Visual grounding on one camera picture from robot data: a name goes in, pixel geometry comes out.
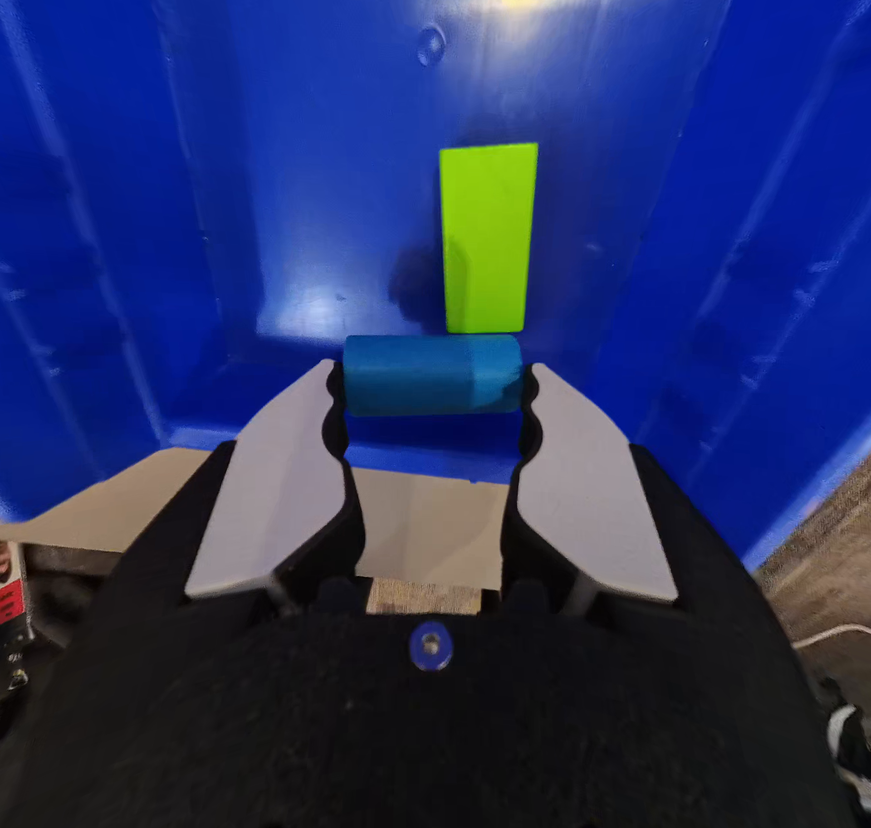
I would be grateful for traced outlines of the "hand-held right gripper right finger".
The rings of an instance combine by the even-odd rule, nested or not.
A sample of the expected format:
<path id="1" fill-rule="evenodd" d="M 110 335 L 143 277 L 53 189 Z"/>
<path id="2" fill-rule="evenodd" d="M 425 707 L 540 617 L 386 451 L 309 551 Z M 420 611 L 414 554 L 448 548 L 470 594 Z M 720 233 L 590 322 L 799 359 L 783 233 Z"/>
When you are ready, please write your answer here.
<path id="1" fill-rule="evenodd" d="M 545 606 L 601 594 L 670 606 L 679 597 L 631 445 L 591 399 L 547 365 L 528 365 L 520 460 L 502 524 L 502 600 Z"/>

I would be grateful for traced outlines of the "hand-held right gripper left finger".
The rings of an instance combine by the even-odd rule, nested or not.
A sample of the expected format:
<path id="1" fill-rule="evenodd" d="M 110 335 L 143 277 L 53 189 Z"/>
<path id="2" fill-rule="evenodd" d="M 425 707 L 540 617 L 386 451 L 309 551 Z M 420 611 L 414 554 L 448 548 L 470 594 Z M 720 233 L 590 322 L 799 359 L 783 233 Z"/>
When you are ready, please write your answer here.
<path id="1" fill-rule="evenodd" d="M 366 534 L 348 443 L 343 366 L 322 360 L 239 433 L 186 596 L 313 602 L 321 583 L 354 580 Z"/>

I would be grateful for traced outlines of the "blue wooden cylinder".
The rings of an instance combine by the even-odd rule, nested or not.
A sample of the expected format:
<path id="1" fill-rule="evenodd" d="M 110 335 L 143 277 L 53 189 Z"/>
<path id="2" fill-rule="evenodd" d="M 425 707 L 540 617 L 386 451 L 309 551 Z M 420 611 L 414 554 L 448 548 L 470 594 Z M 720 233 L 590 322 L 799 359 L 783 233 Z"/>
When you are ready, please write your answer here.
<path id="1" fill-rule="evenodd" d="M 352 335 L 343 376 L 357 417 L 505 414 L 521 407 L 524 360 L 506 333 Z"/>

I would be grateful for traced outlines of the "long green wooden block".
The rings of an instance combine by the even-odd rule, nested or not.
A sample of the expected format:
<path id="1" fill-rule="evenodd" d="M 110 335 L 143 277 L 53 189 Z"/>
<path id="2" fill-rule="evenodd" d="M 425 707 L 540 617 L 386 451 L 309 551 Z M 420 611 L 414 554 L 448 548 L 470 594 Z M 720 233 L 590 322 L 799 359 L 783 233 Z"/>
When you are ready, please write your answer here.
<path id="1" fill-rule="evenodd" d="M 538 144 L 439 153 L 446 329 L 524 329 Z"/>

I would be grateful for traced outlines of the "blue plastic bin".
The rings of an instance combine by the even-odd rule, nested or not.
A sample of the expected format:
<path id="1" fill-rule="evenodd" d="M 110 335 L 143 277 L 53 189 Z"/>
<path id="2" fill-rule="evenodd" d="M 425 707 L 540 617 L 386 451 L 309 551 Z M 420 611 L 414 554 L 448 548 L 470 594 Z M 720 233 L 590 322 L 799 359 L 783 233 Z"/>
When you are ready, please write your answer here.
<path id="1" fill-rule="evenodd" d="M 869 451 L 869 0 L 2 0 L 2 521 L 444 333 L 520 143 L 524 357 L 759 566 Z"/>

